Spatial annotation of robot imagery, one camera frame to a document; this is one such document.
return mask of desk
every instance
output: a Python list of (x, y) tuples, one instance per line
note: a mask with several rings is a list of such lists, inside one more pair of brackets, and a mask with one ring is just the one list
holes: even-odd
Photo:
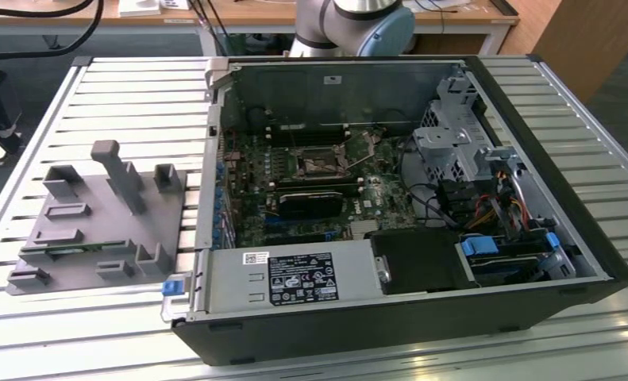
[[(483, 63), (628, 263), (628, 155), (543, 63), (522, 56), (483, 57)], [(6, 294), (47, 194), (39, 179), (50, 165), (104, 173), (90, 155), (96, 138), (118, 139), (122, 158), (140, 171), (159, 163), (188, 171), (178, 270), (194, 266), (208, 111), (199, 94), (204, 67), (200, 57), (95, 58), (88, 67), (70, 69), (0, 195), (0, 379), (415, 381), (435, 375), (448, 381), (571, 381), (628, 376), (628, 288), (527, 331), (232, 367), (203, 364), (170, 332), (159, 317), (160, 284)], [(146, 92), (148, 99), (175, 92), (187, 101), (142, 103), (147, 98), (132, 98), (131, 92)], [(488, 113), (487, 118), (507, 144), (498, 117)], [(152, 133), (162, 128), (167, 134)]]
[[(52, 2), (51, 0), (7, 0), (0, 7), (19, 10), (56, 10), (78, 3), (78, 0)], [(215, 0), (219, 16), (230, 33), (295, 33), (295, 4), (275, 4), (259, 0)], [(162, 14), (120, 18), (118, 1), (106, 0), (103, 21), (96, 33), (103, 34), (159, 34), (194, 33), (200, 37), (203, 54), (216, 56), (218, 51), (210, 32), (199, 25), (191, 10), (162, 10)], [(56, 35), (78, 34), (91, 22), (95, 5), (67, 17), (56, 19), (0, 17), (3, 35)], [(440, 34), (440, 14), (419, 12), (415, 14), (415, 34)], [(474, 0), (458, 13), (444, 13), (444, 34), (486, 35), (480, 54), (495, 54), (502, 46), (508, 29), (518, 23), (516, 16), (502, 15), (490, 0)]]

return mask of circuit board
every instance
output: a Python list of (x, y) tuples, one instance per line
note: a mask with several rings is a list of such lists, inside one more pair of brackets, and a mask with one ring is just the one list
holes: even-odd
[[(236, 247), (363, 239), (368, 231), (415, 226), (415, 210), (394, 173), (399, 140), (382, 138), (379, 131), (364, 127), (350, 128), (344, 142), (332, 146), (274, 147), (255, 135), (227, 139)], [(307, 179), (344, 184), (350, 180), (343, 186), (352, 193), (339, 198), (342, 208), (334, 216), (286, 219), (276, 199), (318, 188), (295, 187), (283, 195), (275, 184)]]

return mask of yellow wire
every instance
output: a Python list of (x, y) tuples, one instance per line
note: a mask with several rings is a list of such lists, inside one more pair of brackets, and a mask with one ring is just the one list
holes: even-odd
[(494, 215), (495, 215), (495, 210), (490, 210), (486, 214), (483, 214), (483, 216), (476, 221), (474, 221), (467, 226), (467, 228), (471, 229), (474, 226), (480, 225), (483, 222), (487, 222), (492, 218)]

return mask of power cable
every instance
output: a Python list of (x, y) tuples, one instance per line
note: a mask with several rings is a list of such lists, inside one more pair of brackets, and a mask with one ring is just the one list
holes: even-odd
[(11, 60), (15, 58), (56, 57), (56, 56), (63, 56), (64, 54), (68, 54), (74, 50), (76, 50), (79, 46), (82, 46), (83, 43), (88, 40), (88, 38), (91, 38), (92, 33), (95, 32), (95, 29), (98, 28), (98, 25), (100, 24), (102, 14), (104, 12), (104, 0), (96, 0), (96, 1), (98, 1), (98, 8), (95, 10), (95, 16), (92, 18), (91, 25), (88, 26), (88, 29), (84, 31), (80, 37), (71, 43), (71, 45), (68, 45), (66, 48), (62, 48), (62, 49), (47, 50), (42, 52), (4, 52), (4, 53), (0, 53), (0, 60)]
[(443, 40), (443, 35), (446, 34), (446, 18), (443, 17), (443, 13), (458, 13), (456, 10), (443, 10), (440, 6), (434, 2), (434, 0), (427, 0), (439, 10), (432, 10), (427, 8), (426, 6), (422, 5), (420, 0), (415, 0), (415, 3), (418, 6), (426, 10), (427, 12), (438, 12), (440, 15), (440, 37), (439, 37), (439, 43), (436, 44), (436, 52), (440, 51), (440, 40)]
[(54, 18), (68, 16), (76, 12), (84, 10), (94, 0), (84, 0), (80, 4), (76, 4), (71, 8), (64, 10), (51, 10), (48, 12), (27, 11), (27, 10), (7, 10), (0, 8), (0, 16), (10, 17), (30, 17), (30, 18)]
[(212, 0), (208, 0), (208, 4), (210, 4), (210, 9), (212, 10), (212, 13), (215, 14), (215, 18), (218, 19), (218, 24), (219, 24), (219, 27), (222, 28), (222, 32), (224, 33), (224, 38), (227, 39), (227, 45), (230, 46), (230, 49), (231, 49), (230, 53), (232, 55), (238, 54), (236, 49), (234, 47), (234, 42), (231, 41), (230, 34), (227, 33), (227, 28), (224, 27), (224, 23), (222, 22), (222, 17), (218, 14), (218, 10), (215, 9), (215, 4), (212, 3)]
[(219, 48), (219, 53), (226, 57), (227, 56), (227, 51), (224, 50), (224, 46), (222, 45), (222, 41), (219, 40), (218, 33), (215, 32), (215, 28), (210, 22), (208, 14), (206, 12), (206, 8), (203, 7), (202, 4), (203, 0), (191, 0), (191, 6), (194, 8), (194, 12), (196, 13), (196, 16), (199, 17), (199, 21), (202, 23), (206, 23), (210, 35), (212, 36), (215, 40), (215, 44), (218, 45)]

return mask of red wire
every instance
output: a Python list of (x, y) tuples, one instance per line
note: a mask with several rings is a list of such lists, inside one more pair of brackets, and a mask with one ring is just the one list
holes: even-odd
[(514, 200), (515, 202), (518, 202), (518, 204), (522, 206), (522, 223), (523, 223), (523, 227), (526, 228), (526, 230), (530, 230), (530, 228), (528, 228), (528, 219), (530, 219), (528, 208), (526, 207), (526, 204), (523, 204), (520, 201), (518, 201), (514, 197), (511, 197), (510, 199)]
[(488, 198), (488, 197), (491, 197), (491, 195), (490, 195), (490, 194), (484, 194), (484, 195), (479, 198), (479, 200), (476, 201), (476, 212), (474, 213), (474, 217), (479, 217), (479, 212), (480, 212), (479, 207), (482, 206), (482, 201), (483, 201), (486, 198)]

